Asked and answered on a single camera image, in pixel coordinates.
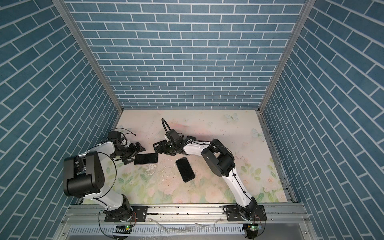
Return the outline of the black phone case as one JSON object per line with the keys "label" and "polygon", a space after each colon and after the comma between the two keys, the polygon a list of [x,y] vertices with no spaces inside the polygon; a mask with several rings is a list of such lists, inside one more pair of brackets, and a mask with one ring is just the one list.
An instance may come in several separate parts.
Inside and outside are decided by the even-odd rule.
{"label": "black phone case", "polygon": [[154,150],[158,154],[163,154],[164,152],[164,141],[157,142],[153,144]]}

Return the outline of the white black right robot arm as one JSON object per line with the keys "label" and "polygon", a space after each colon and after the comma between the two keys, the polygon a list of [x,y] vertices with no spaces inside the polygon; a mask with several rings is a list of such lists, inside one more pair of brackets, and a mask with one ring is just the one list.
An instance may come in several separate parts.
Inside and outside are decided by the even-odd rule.
{"label": "white black right robot arm", "polygon": [[256,199],[246,190],[236,170],[235,157],[219,140],[197,141],[195,137],[184,136],[172,129],[165,119],[161,119],[165,130],[165,140],[154,144],[155,152],[175,156],[202,157],[210,170],[222,178],[235,197],[238,214],[246,221],[267,220],[264,206],[259,205]]}

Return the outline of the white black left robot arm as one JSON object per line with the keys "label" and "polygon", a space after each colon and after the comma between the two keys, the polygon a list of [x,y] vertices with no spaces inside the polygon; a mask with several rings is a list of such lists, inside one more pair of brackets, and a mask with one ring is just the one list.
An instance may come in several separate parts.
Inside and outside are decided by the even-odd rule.
{"label": "white black left robot arm", "polygon": [[147,206],[133,207],[128,198],[106,184],[102,161],[114,163],[113,142],[98,144],[80,155],[64,159],[63,188],[68,197],[84,198],[101,205],[108,223],[144,222]]}

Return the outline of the purple edged phone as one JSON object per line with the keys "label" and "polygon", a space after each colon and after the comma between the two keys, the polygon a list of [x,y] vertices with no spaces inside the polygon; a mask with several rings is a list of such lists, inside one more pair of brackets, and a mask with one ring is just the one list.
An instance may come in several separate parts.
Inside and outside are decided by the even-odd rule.
{"label": "purple edged phone", "polygon": [[140,154],[135,156],[134,165],[156,164],[158,159],[158,153]]}

